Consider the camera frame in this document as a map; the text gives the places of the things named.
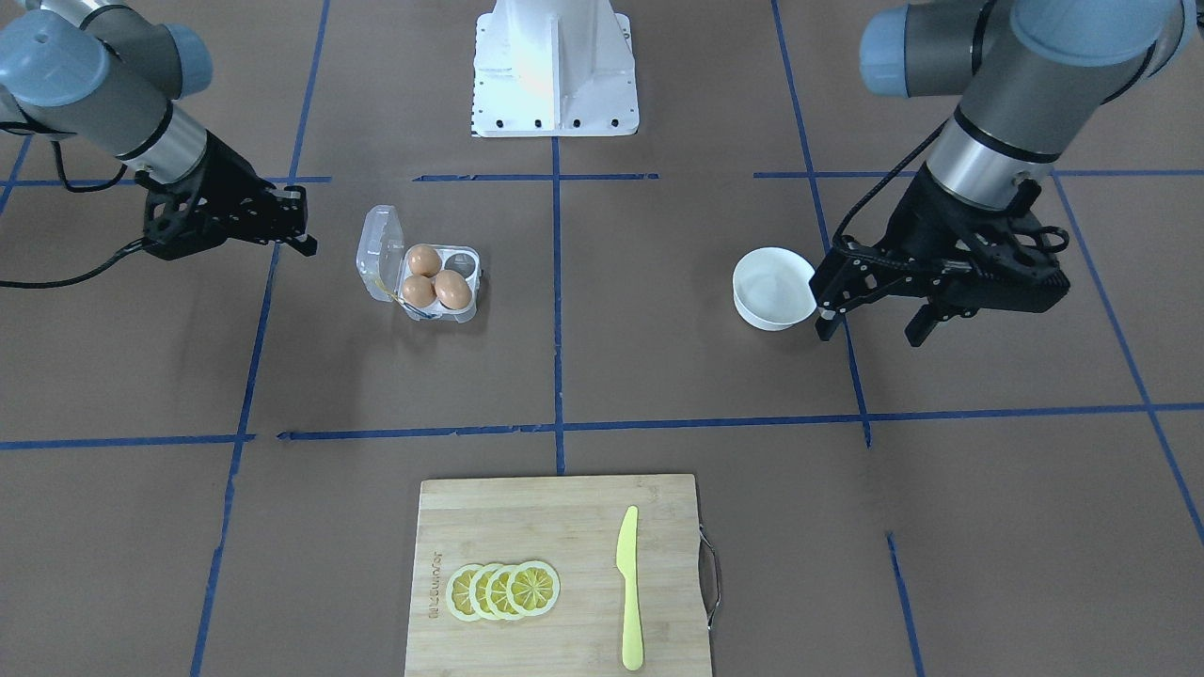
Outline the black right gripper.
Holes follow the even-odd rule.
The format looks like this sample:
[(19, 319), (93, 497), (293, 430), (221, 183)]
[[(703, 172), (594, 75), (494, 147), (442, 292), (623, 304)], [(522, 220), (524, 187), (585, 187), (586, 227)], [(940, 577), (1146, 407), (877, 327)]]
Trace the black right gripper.
[(193, 257), (229, 239), (287, 245), (300, 257), (318, 252), (318, 241), (307, 235), (306, 189), (276, 188), (216, 134), (207, 134), (197, 167), (183, 179), (163, 183), (143, 171), (142, 187), (148, 192), (142, 251), (150, 257)]

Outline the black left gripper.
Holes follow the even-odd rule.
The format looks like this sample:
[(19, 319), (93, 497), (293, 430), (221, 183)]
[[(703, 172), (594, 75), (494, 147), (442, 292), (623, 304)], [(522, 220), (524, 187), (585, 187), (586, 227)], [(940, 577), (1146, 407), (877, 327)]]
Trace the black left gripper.
[(1041, 226), (1032, 214), (1040, 192), (1022, 179), (1004, 210), (981, 208), (921, 167), (877, 245), (846, 234), (833, 239), (810, 281), (818, 338), (831, 341), (846, 311), (884, 296), (928, 298), (905, 325), (911, 348), (952, 313), (1054, 308), (1072, 288), (1058, 260), (1069, 243), (1064, 228)]

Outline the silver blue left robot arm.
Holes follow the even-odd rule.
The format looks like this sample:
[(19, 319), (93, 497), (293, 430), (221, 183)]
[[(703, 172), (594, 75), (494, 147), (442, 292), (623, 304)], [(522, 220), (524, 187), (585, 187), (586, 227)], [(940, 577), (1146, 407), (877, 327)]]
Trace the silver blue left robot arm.
[(875, 245), (844, 218), (810, 279), (818, 338), (883, 298), (919, 298), (905, 326), (982, 310), (1041, 313), (1070, 283), (1069, 237), (1032, 212), (1093, 113), (1179, 55), (1196, 1), (929, 1), (886, 8), (864, 27), (858, 59), (880, 96), (958, 96), (899, 167), (921, 165)]

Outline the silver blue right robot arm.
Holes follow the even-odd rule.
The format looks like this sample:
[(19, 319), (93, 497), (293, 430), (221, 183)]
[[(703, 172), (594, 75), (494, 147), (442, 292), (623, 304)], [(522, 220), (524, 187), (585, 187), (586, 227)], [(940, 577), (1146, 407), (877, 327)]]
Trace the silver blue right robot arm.
[(190, 27), (155, 24), (120, 1), (24, 1), (2, 29), (2, 130), (81, 137), (147, 190), (132, 251), (164, 260), (228, 240), (317, 253), (306, 190), (262, 179), (182, 107), (214, 78)]

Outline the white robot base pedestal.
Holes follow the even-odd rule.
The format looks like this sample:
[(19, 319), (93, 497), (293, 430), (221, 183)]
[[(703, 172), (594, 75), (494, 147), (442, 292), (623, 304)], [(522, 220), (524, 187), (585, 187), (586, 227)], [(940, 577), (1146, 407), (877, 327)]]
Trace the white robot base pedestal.
[(474, 39), (473, 136), (641, 129), (631, 22), (610, 1), (498, 1), (477, 18)]

